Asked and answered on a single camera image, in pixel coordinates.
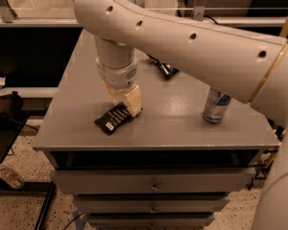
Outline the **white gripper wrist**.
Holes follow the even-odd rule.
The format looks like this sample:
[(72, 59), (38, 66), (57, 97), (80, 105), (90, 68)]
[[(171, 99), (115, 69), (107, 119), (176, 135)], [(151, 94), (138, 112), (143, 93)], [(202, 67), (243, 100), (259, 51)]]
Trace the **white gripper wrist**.
[(134, 59), (129, 65), (113, 68), (103, 64), (96, 59), (98, 74), (105, 84), (111, 100), (114, 105), (124, 103), (133, 117), (141, 112), (142, 99), (140, 87), (135, 84), (125, 93), (125, 89), (132, 85), (137, 77), (137, 59)]

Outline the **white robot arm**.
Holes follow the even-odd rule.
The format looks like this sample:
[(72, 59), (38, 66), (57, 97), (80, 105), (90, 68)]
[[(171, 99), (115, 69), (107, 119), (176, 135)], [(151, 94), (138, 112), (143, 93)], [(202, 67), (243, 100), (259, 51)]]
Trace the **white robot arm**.
[(147, 11), (144, 0), (74, 0), (74, 12), (99, 39), (99, 74), (111, 88), (132, 85), (138, 49), (284, 127), (252, 230), (288, 230), (288, 40)]

